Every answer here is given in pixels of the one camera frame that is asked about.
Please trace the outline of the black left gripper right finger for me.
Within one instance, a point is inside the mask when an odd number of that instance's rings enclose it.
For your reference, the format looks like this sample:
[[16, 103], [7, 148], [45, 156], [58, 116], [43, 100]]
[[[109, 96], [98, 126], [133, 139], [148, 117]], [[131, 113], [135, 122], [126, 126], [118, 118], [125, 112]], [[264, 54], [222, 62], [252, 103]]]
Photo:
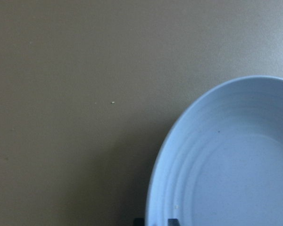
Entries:
[[169, 219], [167, 220], [167, 225], [168, 225], [168, 226], [180, 226], [180, 222], [179, 222], [179, 220], [176, 219], [176, 218], [169, 218]]

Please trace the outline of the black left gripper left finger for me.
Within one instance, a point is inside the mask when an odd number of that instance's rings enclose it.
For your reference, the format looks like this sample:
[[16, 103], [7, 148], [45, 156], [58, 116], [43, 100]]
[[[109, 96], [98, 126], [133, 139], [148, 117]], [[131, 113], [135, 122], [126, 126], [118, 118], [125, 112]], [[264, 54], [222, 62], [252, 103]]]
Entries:
[[133, 220], [133, 226], [145, 226], [144, 218], [135, 218]]

